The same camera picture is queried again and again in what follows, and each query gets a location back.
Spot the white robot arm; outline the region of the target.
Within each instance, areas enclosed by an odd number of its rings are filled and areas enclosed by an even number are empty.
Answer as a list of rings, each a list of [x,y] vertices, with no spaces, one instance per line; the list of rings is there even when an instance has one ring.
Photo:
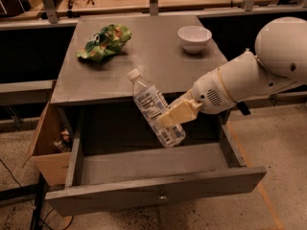
[[[206,73],[159,117],[166,127],[184,124],[200,112],[218,114],[258,95],[307,83],[307,21],[274,19],[258,33],[254,50]]]

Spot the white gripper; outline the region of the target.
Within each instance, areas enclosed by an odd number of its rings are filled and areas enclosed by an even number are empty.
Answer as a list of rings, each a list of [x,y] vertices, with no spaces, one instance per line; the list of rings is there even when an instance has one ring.
[[[221,70],[215,69],[200,77],[191,91],[188,90],[172,101],[158,121],[165,127],[173,127],[195,120],[200,111],[218,114],[234,105],[235,101],[225,87]]]

